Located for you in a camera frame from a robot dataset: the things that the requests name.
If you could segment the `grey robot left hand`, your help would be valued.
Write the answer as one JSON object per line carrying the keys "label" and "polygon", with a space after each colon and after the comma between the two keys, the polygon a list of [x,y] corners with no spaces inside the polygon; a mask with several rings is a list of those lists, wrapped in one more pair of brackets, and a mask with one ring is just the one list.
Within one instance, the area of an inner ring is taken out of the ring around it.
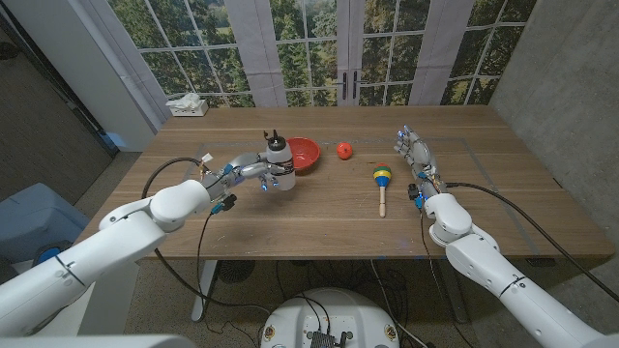
{"label": "grey robot left hand", "polygon": [[202,185],[212,201],[221,199],[229,191],[246,180],[258,179],[263,190],[271,184],[279,190],[293,189],[296,174],[291,152],[267,150],[262,153],[244,153],[224,165],[219,171],[211,171],[206,164],[210,154],[200,159]]}

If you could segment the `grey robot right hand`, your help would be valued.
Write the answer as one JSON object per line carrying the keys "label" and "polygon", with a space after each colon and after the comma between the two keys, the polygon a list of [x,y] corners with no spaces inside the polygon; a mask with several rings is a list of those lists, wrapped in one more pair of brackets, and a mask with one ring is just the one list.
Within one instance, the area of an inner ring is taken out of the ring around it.
{"label": "grey robot right hand", "polygon": [[446,184],[439,174],[436,158],[420,135],[404,126],[403,130],[398,131],[397,145],[394,149],[411,167],[411,173],[422,196],[431,197],[447,192]]}

